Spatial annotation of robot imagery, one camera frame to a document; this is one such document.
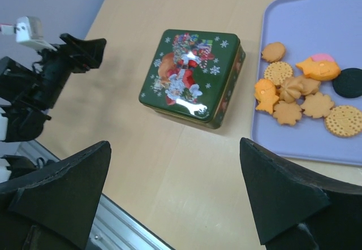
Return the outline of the round dotted biscuit lower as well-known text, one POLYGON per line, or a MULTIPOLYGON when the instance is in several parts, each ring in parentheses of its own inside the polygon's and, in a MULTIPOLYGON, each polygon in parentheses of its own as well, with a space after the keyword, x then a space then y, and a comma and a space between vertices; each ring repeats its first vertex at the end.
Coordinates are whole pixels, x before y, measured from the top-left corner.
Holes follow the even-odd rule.
POLYGON ((350 105, 331 109, 324 119, 327 130, 338 137, 354 137, 361 133, 361 110, 350 105))

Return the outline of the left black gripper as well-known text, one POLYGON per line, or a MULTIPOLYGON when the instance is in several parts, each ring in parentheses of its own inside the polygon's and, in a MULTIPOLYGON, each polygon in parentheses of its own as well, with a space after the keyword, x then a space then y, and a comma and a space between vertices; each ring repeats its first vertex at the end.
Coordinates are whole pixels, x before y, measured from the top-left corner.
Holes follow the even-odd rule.
POLYGON ((59 37, 57 51, 40 51, 41 71, 29 70, 10 57, 1 58, 1 98, 36 110, 54 107, 72 73, 99 69, 107 44, 105 38, 81 40, 69 33, 59 37))

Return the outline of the right gripper black right finger with tong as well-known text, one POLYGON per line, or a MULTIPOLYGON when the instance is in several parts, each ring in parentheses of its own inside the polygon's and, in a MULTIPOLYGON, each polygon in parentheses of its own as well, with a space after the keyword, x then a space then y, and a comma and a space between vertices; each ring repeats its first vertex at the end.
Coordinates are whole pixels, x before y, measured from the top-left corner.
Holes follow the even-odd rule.
POLYGON ((240 165, 266 249, 361 249, 361 186, 316 173, 245 137, 240 165))

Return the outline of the black sandwich cookie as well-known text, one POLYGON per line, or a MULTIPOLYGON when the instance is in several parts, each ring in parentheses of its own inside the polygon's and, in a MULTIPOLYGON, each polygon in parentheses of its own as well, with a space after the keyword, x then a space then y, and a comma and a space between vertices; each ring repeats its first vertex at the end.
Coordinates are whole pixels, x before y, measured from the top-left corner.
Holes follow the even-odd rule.
POLYGON ((332 81, 334 91, 344 98, 357 98, 361 96, 361 69, 345 68, 338 77, 332 81))

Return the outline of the gold tin lid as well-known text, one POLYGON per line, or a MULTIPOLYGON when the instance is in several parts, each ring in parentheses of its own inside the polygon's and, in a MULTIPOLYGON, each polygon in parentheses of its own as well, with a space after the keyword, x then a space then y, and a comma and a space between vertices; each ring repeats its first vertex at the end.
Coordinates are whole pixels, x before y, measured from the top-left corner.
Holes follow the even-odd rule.
POLYGON ((167 29, 139 102, 161 114, 220 128, 244 60, 236 34, 167 29))

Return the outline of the green christmas cookie tin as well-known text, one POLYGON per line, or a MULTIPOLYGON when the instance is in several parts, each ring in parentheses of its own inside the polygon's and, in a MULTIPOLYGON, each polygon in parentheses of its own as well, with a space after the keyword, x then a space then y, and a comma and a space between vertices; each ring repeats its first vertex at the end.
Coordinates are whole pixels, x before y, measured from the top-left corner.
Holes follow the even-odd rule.
POLYGON ((225 65, 219 60, 211 68, 197 72, 189 68, 174 72, 163 90, 164 101, 151 108, 172 118, 220 128, 245 60, 241 44, 229 50, 225 58, 225 65))

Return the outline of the lilac plastic tray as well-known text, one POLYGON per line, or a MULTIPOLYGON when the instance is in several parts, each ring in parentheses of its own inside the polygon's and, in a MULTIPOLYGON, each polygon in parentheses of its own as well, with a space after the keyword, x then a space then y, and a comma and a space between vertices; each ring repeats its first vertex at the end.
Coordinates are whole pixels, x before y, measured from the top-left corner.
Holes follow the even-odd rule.
MULTIPOLYGON (((281 42, 294 75, 330 76, 361 67, 361 0, 275 0, 264 12, 260 46, 281 42)), ((324 118, 279 124, 255 110, 252 140, 283 157, 361 165, 361 134, 339 137, 324 118)))

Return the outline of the orange fish cookie centre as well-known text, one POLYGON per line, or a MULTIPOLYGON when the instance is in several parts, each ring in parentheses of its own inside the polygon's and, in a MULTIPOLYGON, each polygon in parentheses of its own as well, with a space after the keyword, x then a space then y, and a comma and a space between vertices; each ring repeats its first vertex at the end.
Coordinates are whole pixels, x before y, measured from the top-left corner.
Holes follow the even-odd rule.
POLYGON ((341 73, 341 69, 336 62, 314 62, 311 57, 296 63, 295 66, 302 71, 306 78, 317 81, 330 81, 341 73))

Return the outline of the tan maple leaf cookie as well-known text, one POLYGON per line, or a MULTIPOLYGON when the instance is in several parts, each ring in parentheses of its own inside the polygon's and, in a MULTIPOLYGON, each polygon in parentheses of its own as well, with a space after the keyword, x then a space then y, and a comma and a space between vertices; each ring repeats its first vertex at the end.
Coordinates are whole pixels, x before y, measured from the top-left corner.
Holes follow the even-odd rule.
POLYGON ((317 119, 326 118, 331 113, 334 105, 335 103, 329 95, 317 92, 305 96, 304 102, 300 107, 304 115, 317 119))

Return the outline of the right gripper black left finger with tong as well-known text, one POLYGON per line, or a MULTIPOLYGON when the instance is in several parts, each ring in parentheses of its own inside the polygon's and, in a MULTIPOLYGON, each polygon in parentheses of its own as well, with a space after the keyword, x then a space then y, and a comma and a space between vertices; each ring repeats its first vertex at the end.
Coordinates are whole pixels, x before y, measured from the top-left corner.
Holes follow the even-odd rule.
POLYGON ((1 249, 85 249, 110 165, 100 141, 42 167, 1 157, 1 249))

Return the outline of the orange fish cookie left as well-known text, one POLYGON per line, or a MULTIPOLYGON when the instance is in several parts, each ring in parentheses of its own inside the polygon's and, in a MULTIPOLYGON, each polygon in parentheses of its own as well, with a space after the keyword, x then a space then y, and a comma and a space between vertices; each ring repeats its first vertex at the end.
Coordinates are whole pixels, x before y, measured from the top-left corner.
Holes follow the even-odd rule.
POLYGON ((255 109, 269 114, 274 112, 274 105, 279 101, 277 89, 269 79, 260 79, 255 84, 254 97, 258 102, 255 109))

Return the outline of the plain round tan cookie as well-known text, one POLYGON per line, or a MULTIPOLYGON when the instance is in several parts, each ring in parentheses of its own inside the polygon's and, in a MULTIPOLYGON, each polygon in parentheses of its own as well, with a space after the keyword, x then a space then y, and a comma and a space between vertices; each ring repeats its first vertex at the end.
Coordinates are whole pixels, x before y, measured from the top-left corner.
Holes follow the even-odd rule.
POLYGON ((286 47, 281 42, 267 44, 261 52, 261 58, 269 63, 280 61, 286 53, 286 47))

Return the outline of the orange swirl meringue cookie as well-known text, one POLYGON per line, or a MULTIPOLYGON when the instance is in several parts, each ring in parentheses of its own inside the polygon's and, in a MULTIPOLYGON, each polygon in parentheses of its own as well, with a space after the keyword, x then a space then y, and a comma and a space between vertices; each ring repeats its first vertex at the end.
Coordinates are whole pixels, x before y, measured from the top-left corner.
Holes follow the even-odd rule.
POLYGON ((280 86, 279 99, 286 103, 292 103, 301 97, 303 91, 302 79, 299 77, 289 77, 280 86))

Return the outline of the orange fish cookie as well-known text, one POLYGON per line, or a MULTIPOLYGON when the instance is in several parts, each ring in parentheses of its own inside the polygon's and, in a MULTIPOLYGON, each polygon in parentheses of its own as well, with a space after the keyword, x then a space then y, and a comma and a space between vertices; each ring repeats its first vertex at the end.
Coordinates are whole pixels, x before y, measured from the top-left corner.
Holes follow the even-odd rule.
POLYGON ((311 57, 296 63, 295 66, 302 71, 306 78, 317 81, 330 81, 341 73, 341 69, 336 62, 314 62, 311 57))
POLYGON ((255 84, 254 97, 258 102, 255 109, 269 114, 274 112, 274 105, 279 101, 277 89, 269 79, 260 79, 255 84))

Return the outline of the pink sandwich cookie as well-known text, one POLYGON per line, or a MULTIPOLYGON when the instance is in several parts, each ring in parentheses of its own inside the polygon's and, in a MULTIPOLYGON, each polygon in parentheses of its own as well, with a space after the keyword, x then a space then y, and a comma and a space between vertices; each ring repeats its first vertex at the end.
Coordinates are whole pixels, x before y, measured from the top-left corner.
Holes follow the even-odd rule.
POLYGON ((312 61, 314 62, 323 62, 323 61, 327 61, 327 62, 335 62, 334 58, 327 53, 317 53, 314 55, 311 55, 312 61))

